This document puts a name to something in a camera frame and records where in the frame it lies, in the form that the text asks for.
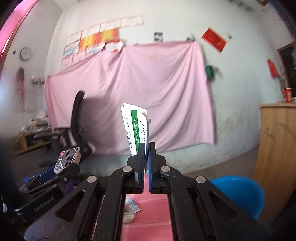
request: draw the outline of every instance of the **pink cloth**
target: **pink cloth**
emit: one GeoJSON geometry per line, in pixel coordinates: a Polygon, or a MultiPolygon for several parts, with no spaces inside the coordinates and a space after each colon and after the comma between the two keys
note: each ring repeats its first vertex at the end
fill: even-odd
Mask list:
{"type": "Polygon", "coordinates": [[[37,2],[38,0],[23,0],[20,4],[16,6],[11,15],[6,20],[5,24],[0,30],[0,51],[2,52],[7,40],[10,35],[22,20],[22,18],[26,15],[26,13],[30,10],[30,8],[37,2]]]}
{"type": "Polygon", "coordinates": [[[98,154],[128,154],[120,105],[148,111],[157,151],[214,142],[202,50],[196,42],[127,46],[99,52],[45,81],[51,125],[69,126],[76,93],[85,91],[81,121],[98,154]]]}
{"type": "Polygon", "coordinates": [[[132,195],[142,209],[131,223],[124,223],[120,241],[173,241],[168,197],[166,194],[152,195],[145,175],[144,192],[132,195]]]}

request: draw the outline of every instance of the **metal screw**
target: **metal screw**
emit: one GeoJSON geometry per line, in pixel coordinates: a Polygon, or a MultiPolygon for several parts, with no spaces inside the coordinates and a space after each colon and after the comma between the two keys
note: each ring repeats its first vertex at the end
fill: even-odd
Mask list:
{"type": "Polygon", "coordinates": [[[196,181],[198,182],[198,183],[205,183],[205,177],[203,177],[203,176],[198,176],[197,178],[196,178],[196,181]]]}
{"type": "Polygon", "coordinates": [[[96,181],[96,176],[89,176],[89,177],[87,178],[87,181],[88,181],[89,183],[94,183],[94,182],[96,181]]]}
{"type": "Polygon", "coordinates": [[[122,168],[122,170],[123,170],[124,172],[130,172],[130,171],[132,170],[132,167],[130,167],[130,166],[125,166],[125,167],[122,168]]]}
{"type": "Polygon", "coordinates": [[[168,167],[168,166],[162,166],[160,169],[162,172],[169,172],[170,171],[170,167],[168,167]]]}

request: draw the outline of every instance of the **framed photo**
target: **framed photo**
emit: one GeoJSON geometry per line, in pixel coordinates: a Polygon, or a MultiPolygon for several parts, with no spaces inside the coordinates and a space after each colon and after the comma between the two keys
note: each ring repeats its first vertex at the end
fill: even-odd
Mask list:
{"type": "Polygon", "coordinates": [[[163,32],[154,32],[154,42],[163,41],[163,32]]]}

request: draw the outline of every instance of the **wooden cabinet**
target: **wooden cabinet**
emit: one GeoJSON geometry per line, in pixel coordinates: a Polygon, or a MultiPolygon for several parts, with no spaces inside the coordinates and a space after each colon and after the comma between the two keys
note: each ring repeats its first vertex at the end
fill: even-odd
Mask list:
{"type": "Polygon", "coordinates": [[[271,223],[296,188],[296,104],[264,104],[253,179],[265,192],[262,218],[271,223]]]}

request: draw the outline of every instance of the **chair backrest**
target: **chair backrest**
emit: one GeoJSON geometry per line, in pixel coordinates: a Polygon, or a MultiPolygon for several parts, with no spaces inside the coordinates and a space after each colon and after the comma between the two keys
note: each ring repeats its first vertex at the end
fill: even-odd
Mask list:
{"type": "Polygon", "coordinates": [[[77,143],[77,146],[80,147],[80,153],[82,160],[86,158],[89,154],[91,154],[91,148],[87,144],[86,141],[82,140],[80,135],[80,125],[79,125],[79,109],[81,106],[81,102],[83,100],[85,93],[82,91],[79,91],[76,94],[73,109],[72,109],[72,116],[71,116],[71,134],[73,136],[73,139],[77,143]]]}

